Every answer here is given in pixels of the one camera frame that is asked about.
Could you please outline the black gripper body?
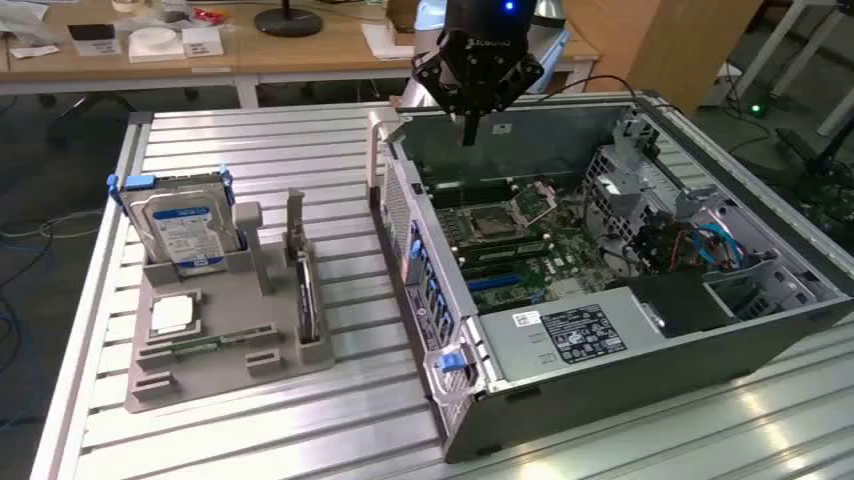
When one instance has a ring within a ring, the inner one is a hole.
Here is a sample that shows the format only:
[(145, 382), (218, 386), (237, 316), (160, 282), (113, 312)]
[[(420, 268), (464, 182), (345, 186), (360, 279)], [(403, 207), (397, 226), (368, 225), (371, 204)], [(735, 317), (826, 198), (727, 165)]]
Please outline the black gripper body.
[(456, 29), (468, 35), (464, 45), (467, 67), (464, 79), (469, 85), (469, 68), (477, 57), (491, 52), (508, 54), (528, 51), (527, 34), (531, 26), (535, 3), (532, 1), (451, 1), (445, 8), (448, 30)]

